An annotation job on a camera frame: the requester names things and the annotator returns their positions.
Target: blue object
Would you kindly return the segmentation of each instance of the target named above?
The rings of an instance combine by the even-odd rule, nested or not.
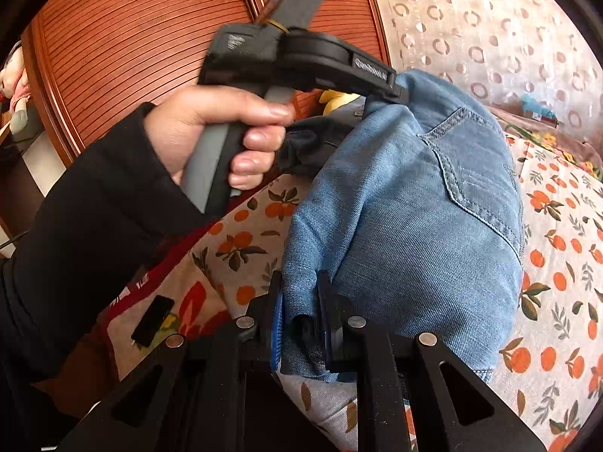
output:
[[[500,126],[417,70],[408,106],[368,99],[363,122],[315,178],[283,256],[281,371],[333,380],[322,361],[316,271],[367,319],[439,335],[488,381],[522,280],[522,203]]]
[[[544,105],[539,104],[539,102],[537,102],[536,99],[529,93],[526,93],[526,95],[523,96],[521,104],[524,115],[526,112],[532,112],[535,114],[540,114],[547,119],[557,120],[557,116],[552,110]]]
[[[272,320],[272,346],[270,355],[270,368],[273,371],[278,370],[281,359],[281,348],[283,338],[283,294],[282,292],[276,298],[276,308],[274,310],[274,319]]]

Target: hand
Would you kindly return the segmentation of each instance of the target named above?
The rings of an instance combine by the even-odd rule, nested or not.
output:
[[[250,190],[262,182],[274,163],[274,152],[285,139],[285,126],[294,116],[292,105],[267,102],[245,90],[192,86],[155,107],[145,119],[145,130],[159,160],[179,184],[205,126],[236,121],[253,126],[243,139],[249,151],[233,158],[228,176],[231,187]]]

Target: black metal frame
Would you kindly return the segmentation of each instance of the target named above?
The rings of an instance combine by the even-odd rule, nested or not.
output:
[[[245,450],[246,376],[273,370],[281,285],[275,272],[268,294],[251,301],[247,316],[213,336],[168,337],[57,450]],[[359,452],[411,451],[402,379],[420,450],[545,451],[515,413],[433,334],[412,339],[367,321],[349,299],[333,293],[326,272],[318,273],[317,290],[326,366],[357,374]]]

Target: doll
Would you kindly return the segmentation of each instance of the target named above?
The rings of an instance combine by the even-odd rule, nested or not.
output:
[[[10,131],[22,131],[27,125],[27,102],[31,88],[23,60],[21,42],[14,45],[0,71],[0,101],[10,100]]]

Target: red cloth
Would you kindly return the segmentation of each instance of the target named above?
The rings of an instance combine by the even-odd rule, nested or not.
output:
[[[23,71],[17,79],[17,86],[14,89],[13,98],[10,99],[11,114],[14,114],[14,109],[15,107],[17,107],[17,102],[19,102],[20,99],[29,99],[29,97],[31,97],[31,87],[29,86],[29,81],[27,81],[26,86],[23,86],[21,84],[23,76],[25,76],[25,79],[27,81],[27,71],[25,70],[25,68],[23,68]]]

